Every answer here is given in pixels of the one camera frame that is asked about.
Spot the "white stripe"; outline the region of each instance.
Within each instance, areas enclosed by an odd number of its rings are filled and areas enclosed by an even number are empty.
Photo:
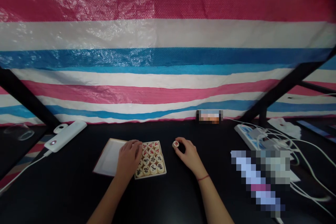
[[[231,75],[114,74],[34,69],[12,69],[12,71],[21,80],[31,80],[34,82],[48,84],[205,89],[212,87],[215,88],[225,84],[256,82],[267,79],[282,79],[289,74],[292,69],[279,68],[266,72],[234,73]]]
[[[21,105],[13,96],[9,94],[0,95],[0,107],[10,107]]]
[[[332,48],[327,22],[144,19],[0,23],[0,51],[220,47]]]
[[[317,69],[305,81],[336,83],[336,70]]]
[[[224,110],[225,117],[238,117],[242,116],[244,111],[237,111],[237,110]],[[298,116],[326,116],[326,115],[335,115],[336,111],[308,111],[308,112],[267,112],[267,117],[298,117]],[[135,120],[138,122],[146,122],[150,120],[159,120],[159,119],[184,119],[188,117],[195,117],[196,110],[193,111],[183,111],[178,113],[172,113],[160,118],[152,118],[146,120]],[[126,123],[130,120],[120,120],[114,118],[99,118],[99,117],[85,117],[79,115],[66,115],[66,114],[58,114],[56,117],[61,122],[67,121],[75,121],[75,120],[83,120],[87,123]],[[0,124],[6,123],[23,123],[23,122],[31,122],[35,124],[41,124],[41,122],[37,118],[22,118],[22,117],[15,117],[12,115],[0,115]]]
[[[33,124],[44,124],[40,119],[37,117],[32,118],[23,118],[23,117],[17,117],[15,115],[10,114],[2,114],[0,115],[0,124],[7,124],[7,123],[33,123]]]
[[[336,97],[331,96],[303,96],[296,94],[285,94],[277,102],[290,104],[333,104],[336,103]]]
[[[167,111],[174,109],[183,109],[191,106],[197,106],[205,102],[222,102],[226,100],[258,100],[264,95],[263,92],[249,92],[238,94],[222,94],[211,96],[206,99],[199,99],[179,103],[167,104],[94,104],[82,101],[60,100],[46,96],[37,96],[44,105],[58,105],[67,109],[88,110],[88,111],[107,111],[121,114],[142,114],[157,111]]]
[[[57,105],[67,109],[76,110],[88,110],[88,111],[107,111],[121,114],[142,114],[151,113],[156,111],[166,111],[173,109],[183,109],[186,107],[197,106],[205,102],[222,102],[226,100],[259,100],[265,93],[264,92],[246,92],[238,94],[222,94],[218,96],[211,96],[206,99],[199,99],[187,102],[179,103],[167,103],[167,104],[96,104],[86,103],[82,101],[70,101],[61,100],[47,96],[37,96],[37,98],[44,105]],[[289,99],[289,97],[295,97],[300,99]],[[0,107],[10,107],[21,105],[16,99],[9,94],[3,94],[0,96]],[[289,104],[333,104],[336,103],[335,97],[328,96],[303,96],[296,94],[285,94],[277,102],[289,103]]]
[[[267,117],[299,117],[299,116],[327,116],[336,115],[336,111],[298,111],[298,112],[269,112],[267,111]]]

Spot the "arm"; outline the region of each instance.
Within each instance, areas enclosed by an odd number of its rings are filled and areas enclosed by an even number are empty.
[[[208,176],[208,173],[197,153],[193,143],[185,138],[178,137],[176,141],[184,144],[185,153],[174,147],[176,154],[183,163],[194,173],[198,180],[203,198],[203,204],[208,224],[234,224],[228,211],[226,210],[218,192]]]
[[[139,165],[141,144],[132,140],[120,149],[116,175],[86,224],[111,224],[118,203]]]

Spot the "striped tarp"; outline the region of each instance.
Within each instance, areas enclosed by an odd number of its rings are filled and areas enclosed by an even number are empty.
[[[63,122],[241,116],[336,42],[335,0],[0,0],[0,66]],[[335,64],[309,81],[335,89]],[[316,95],[294,88],[290,95]],[[335,114],[282,97],[269,117]],[[41,122],[0,90],[0,124]]]

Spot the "forearm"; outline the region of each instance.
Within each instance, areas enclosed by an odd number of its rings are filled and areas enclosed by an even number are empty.
[[[198,182],[208,224],[234,224],[210,177]]]
[[[127,185],[128,181],[115,177],[87,224],[111,224],[118,203]]]

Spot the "hand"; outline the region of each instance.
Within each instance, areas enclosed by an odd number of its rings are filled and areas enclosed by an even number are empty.
[[[208,175],[198,153],[196,147],[190,140],[183,137],[175,138],[179,143],[184,144],[185,153],[182,153],[178,148],[174,147],[175,153],[179,156],[182,162],[194,173],[197,179],[201,179]]]
[[[142,142],[132,140],[125,143],[119,151],[116,178],[122,179],[128,183],[134,175],[141,159]]]

